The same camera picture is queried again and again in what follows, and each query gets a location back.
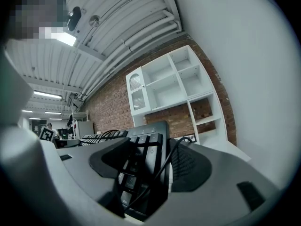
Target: keyboard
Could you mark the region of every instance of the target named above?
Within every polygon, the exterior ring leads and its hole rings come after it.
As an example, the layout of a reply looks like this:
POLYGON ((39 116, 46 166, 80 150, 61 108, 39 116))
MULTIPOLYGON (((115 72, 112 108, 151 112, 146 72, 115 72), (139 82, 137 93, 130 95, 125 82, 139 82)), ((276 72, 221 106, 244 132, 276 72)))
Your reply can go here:
POLYGON ((79 146, 91 145, 91 144, 95 144, 95 143, 99 143, 99 142, 112 140, 115 138, 126 137, 127 133, 128 133, 128 131, 126 131, 126 130, 114 131, 114 132, 106 135, 103 139, 100 139, 100 137, 102 136, 101 134, 85 135, 80 140, 79 146))
MULTIPOLYGON (((130 138, 132 152, 119 170, 118 185, 121 203, 126 208, 151 183, 169 153, 166 141, 169 139, 167 122, 140 126, 126 132, 130 138)), ((152 185, 144 199, 126 211, 126 214, 144 221, 167 199, 169 166, 152 185)))

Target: white ceiling panel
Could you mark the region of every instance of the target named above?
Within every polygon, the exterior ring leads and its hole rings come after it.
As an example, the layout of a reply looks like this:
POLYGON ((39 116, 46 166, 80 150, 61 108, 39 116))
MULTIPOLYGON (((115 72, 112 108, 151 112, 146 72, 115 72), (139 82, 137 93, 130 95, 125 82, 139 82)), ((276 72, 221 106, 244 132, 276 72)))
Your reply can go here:
MULTIPOLYGON (((91 82, 90 78, 116 48, 140 30, 165 18, 162 11, 171 7, 170 0, 66 1, 69 11, 79 6, 82 12, 76 29, 68 32, 77 38, 73 47, 50 39, 10 40, 7 43, 6 49, 14 67, 34 90, 63 97, 60 101, 33 95, 28 109, 71 110, 66 106, 71 92, 73 96, 80 95, 87 83, 91 82), (99 27, 89 25, 93 15, 100 17, 99 27)), ((156 29, 169 25, 166 23, 156 29)))

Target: white shelving unit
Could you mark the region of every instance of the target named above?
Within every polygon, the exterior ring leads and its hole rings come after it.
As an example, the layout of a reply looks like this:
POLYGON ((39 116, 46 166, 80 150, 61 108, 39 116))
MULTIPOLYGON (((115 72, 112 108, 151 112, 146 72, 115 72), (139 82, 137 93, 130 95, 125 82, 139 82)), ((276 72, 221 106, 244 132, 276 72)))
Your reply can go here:
POLYGON ((197 144, 234 154, 246 154, 227 140, 222 107, 209 75, 189 45, 165 54, 126 76, 135 127, 146 114, 187 103, 197 144), (212 116, 195 120, 191 103, 208 99, 212 116), (197 126, 214 121, 215 129, 198 133, 197 126))
POLYGON ((82 123, 82 121, 86 119, 88 121, 88 111, 86 112, 76 112, 72 110, 72 125, 71 127, 73 128, 73 134, 74 134, 74 139, 80 139, 80 133, 79 133, 79 123, 82 123))

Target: brick wall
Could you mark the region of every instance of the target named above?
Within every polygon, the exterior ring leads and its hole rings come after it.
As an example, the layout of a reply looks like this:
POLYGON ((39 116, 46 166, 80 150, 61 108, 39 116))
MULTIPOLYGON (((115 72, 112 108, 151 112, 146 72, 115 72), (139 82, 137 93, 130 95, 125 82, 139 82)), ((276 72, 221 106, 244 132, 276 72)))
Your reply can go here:
MULTIPOLYGON (((222 105, 227 126, 228 140, 236 145, 236 127, 234 115, 227 92, 210 60, 207 58, 198 44, 188 35, 181 36, 162 44, 137 58, 127 67, 120 70, 112 79, 110 79, 102 88, 95 92, 88 101, 84 103, 81 110, 89 110, 89 117, 90 120, 93 121, 95 132, 104 132, 110 129, 128 129, 134 127, 127 97, 126 75, 136 68, 185 45, 190 45, 210 76, 222 105)), ((192 103, 192 109, 195 117, 198 119, 212 115, 210 105, 207 100, 201 100, 192 103)), ((161 120, 166 120, 168 122, 170 126, 171 137, 180 137, 194 133, 189 110, 186 104, 145 116, 146 123, 152 123, 161 120)), ((200 133, 212 130, 214 128, 214 122, 210 122, 198 126, 198 132, 200 133)))

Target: cable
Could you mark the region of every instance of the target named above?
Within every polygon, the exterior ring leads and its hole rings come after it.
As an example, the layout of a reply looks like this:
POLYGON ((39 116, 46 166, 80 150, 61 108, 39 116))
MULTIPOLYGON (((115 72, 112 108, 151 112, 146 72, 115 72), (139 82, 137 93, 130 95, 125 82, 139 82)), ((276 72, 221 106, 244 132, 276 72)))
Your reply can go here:
POLYGON ((163 163, 163 166, 160 168, 159 172, 156 174, 156 176, 154 177, 153 181, 150 183, 150 185, 134 200, 132 201, 125 209, 124 212, 127 211, 130 207, 133 206, 133 204, 135 204, 137 201, 139 201, 139 199, 141 199, 144 195, 147 194, 147 192, 151 189, 151 186, 154 185, 156 179, 160 176, 160 174, 162 173, 162 171, 165 169, 166 165, 169 163, 169 160, 172 156, 172 154, 174 153, 174 151, 176 150, 176 148, 178 148, 179 144, 183 141, 183 140, 189 140, 191 143, 193 143, 193 141, 189 138, 189 137, 182 137, 180 138, 177 143, 174 145, 174 148, 172 149, 172 151, 168 154, 168 156, 166 157, 165 162, 163 163))
POLYGON ((106 131, 106 132, 104 132, 103 134, 102 134, 102 136, 100 137, 100 139, 102 139, 104 136, 106 136, 108 133, 110 133, 110 132, 113 132, 113 131, 118 131, 118 130, 108 130, 108 131, 106 131))

